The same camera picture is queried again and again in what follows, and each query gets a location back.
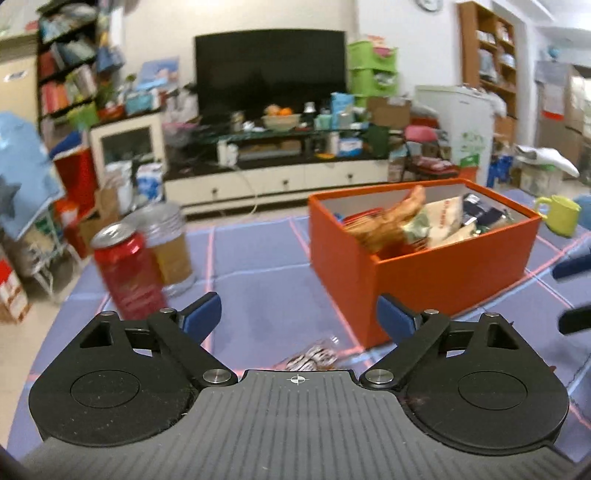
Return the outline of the dark bookshelf with books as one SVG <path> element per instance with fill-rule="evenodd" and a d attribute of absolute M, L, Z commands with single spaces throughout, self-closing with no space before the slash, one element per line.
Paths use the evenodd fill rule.
<path fill-rule="evenodd" d="M 39 7 L 38 122 L 92 125 L 112 92 L 111 13 L 118 1 L 49 1 Z"/>

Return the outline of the blue star fabric cover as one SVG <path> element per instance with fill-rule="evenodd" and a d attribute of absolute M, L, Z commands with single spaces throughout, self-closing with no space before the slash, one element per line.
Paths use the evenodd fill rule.
<path fill-rule="evenodd" d="M 1 113 L 1 230 L 20 239 L 65 190 L 32 123 Z"/>

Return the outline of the red soda can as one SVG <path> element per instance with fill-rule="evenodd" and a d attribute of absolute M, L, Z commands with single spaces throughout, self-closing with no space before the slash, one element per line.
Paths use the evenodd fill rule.
<path fill-rule="evenodd" d="M 110 224 L 94 235 L 91 248 L 123 320 L 142 320 L 167 307 L 157 261 L 135 228 L 123 221 Z"/>

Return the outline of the white chest freezer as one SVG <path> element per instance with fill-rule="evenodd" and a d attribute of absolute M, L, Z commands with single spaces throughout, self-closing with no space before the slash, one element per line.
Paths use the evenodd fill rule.
<path fill-rule="evenodd" d="M 485 186 L 495 120 L 489 96 L 463 86 L 420 85 L 415 99 L 438 113 L 451 147 L 451 162 L 460 168 L 460 176 Z"/>

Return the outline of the beige floor air conditioner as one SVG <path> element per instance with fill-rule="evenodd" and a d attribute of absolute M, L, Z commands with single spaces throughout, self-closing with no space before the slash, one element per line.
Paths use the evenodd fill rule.
<path fill-rule="evenodd" d="M 37 32 L 2 38 L 0 54 L 0 108 L 35 124 L 39 116 Z"/>

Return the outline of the black white snack packet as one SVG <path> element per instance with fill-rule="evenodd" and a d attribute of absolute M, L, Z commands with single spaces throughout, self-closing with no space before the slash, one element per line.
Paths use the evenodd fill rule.
<path fill-rule="evenodd" d="M 329 371 L 339 361 L 337 337 L 318 340 L 273 366 L 277 371 Z"/>

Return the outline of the red white carton box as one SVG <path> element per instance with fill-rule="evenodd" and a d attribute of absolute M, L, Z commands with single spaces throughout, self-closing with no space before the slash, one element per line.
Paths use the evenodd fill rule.
<path fill-rule="evenodd" d="M 22 283 L 10 263 L 1 251 L 0 259 L 0 321 L 2 323 L 20 323 L 31 308 Z"/>

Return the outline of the white TV console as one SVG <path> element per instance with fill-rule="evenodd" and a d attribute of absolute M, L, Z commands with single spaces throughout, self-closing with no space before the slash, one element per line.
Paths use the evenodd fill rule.
<path fill-rule="evenodd" d="M 263 195 L 386 183 L 386 160 L 315 161 L 199 175 L 164 182 L 167 200 L 182 206 L 253 198 Z"/>

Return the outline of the round wall clock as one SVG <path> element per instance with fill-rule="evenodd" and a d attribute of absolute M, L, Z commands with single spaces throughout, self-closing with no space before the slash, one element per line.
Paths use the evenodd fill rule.
<path fill-rule="evenodd" d="M 442 8 L 443 0 L 416 0 L 416 4 L 428 13 L 439 13 Z"/>

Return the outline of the orange cardboard box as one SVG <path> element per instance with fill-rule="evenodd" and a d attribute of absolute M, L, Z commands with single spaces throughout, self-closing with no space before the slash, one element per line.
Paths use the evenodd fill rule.
<path fill-rule="evenodd" d="M 540 216 L 500 193 L 466 179 L 427 181 L 427 199 L 472 193 L 509 212 L 514 222 L 453 245 L 383 259 L 346 233 L 341 217 L 400 202 L 413 183 L 322 192 L 308 198 L 311 266 L 365 348 L 388 341 L 376 317 L 377 299 L 389 293 L 413 310 L 450 316 L 492 299 L 521 280 Z"/>

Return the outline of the black television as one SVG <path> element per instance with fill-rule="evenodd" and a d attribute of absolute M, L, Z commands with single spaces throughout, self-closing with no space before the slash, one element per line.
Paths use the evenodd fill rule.
<path fill-rule="evenodd" d="M 194 38 L 199 114 L 247 120 L 270 105 L 304 111 L 346 91 L 346 34 L 335 30 L 263 29 Z"/>

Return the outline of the brown cardboard box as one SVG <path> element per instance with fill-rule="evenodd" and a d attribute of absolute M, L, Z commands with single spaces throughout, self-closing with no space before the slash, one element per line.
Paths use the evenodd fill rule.
<path fill-rule="evenodd" d="M 411 106 L 411 101 L 403 97 L 370 97 L 369 121 L 391 130 L 404 130 L 411 123 Z"/>

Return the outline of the clear bag of pastries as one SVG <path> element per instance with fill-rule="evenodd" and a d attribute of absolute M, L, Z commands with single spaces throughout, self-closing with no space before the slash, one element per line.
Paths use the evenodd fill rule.
<path fill-rule="evenodd" d="M 425 188 L 417 186 L 394 207 L 373 215 L 363 215 L 344 225 L 346 232 L 356 238 L 369 252 L 376 254 L 405 239 L 404 227 L 423 210 Z"/>

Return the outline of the green plastic drawer unit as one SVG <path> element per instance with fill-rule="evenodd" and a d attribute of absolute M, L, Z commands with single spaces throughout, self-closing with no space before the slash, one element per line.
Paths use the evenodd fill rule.
<path fill-rule="evenodd" d="M 372 97 L 391 97 L 398 91 L 398 49 L 373 40 L 349 43 L 349 93 L 356 106 Z"/>

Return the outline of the plastic cup of tea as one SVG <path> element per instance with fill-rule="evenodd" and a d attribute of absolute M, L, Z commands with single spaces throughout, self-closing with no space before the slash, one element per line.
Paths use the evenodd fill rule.
<path fill-rule="evenodd" d="M 125 220 L 139 231 L 151 250 L 160 270 L 163 292 L 174 297 L 194 282 L 185 219 L 180 207 L 172 202 L 147 204 Z"/>

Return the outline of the wooden shelf unit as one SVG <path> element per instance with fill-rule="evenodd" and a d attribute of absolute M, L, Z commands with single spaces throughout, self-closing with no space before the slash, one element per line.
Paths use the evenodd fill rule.
<path fill-rule="evenodd" d="M 457 4 L 463 83 L 496 94 L 506 114 L 496 115 L 495 133 L 513 143 L 517 130 L 517 59 L 513 25 L 476 1 Z"/>

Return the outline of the fruit bowl with oranges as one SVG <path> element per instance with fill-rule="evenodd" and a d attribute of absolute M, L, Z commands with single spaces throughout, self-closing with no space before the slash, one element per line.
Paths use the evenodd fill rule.
<path fill-rule="evenodd" d="M 267 130 L 287 132 L 301 124 L 301 115 L 294 113 L 289 107 L 271 104 L 264 109 L 263 126 Z"/>

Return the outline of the white cabinet with glass door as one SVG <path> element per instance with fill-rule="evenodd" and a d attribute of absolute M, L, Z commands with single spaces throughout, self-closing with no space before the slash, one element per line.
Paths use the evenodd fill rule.
<path fill-rule="evenodd" d="M 89 142 L 98 184 L 104 185 L 105 167 L 116 161 L 157 161 L 166 169 L 162 130 L 162 114 L 158 111 L 135 115 L 93 126 Z"/>

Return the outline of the yellow-green mug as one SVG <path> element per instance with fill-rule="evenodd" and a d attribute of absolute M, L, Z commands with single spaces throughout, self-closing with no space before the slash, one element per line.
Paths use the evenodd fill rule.
<path fill-rule="evenodd" d="M 564 196 L 552 195 L 537 198 L 534 211 L 542 217 L 552 232 L 571 238 L 578 225 L 581 207 Z"/>

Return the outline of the red folding chair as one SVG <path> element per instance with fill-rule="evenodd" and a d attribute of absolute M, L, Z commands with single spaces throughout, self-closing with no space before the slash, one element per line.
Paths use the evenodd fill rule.
<path fill-rule="evenodd" d="M 404 130 L 407 155 L 402 177 L 407 173 L 416 180 L 444 180 L 457 178 L 459 168 L 443 153 L 438 133 L 423 125 L 409 125 Z"/>

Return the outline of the dark navy snack packet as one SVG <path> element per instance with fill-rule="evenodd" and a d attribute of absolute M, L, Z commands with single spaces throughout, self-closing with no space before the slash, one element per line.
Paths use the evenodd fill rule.
<path fill-rule="evenodd" d="M 493 207 L 476 194 L 463 197 L 462 225 L 475 225 L 478 229 L 491 230 L 501 220 L 506 219 L 505 212 Z"/>

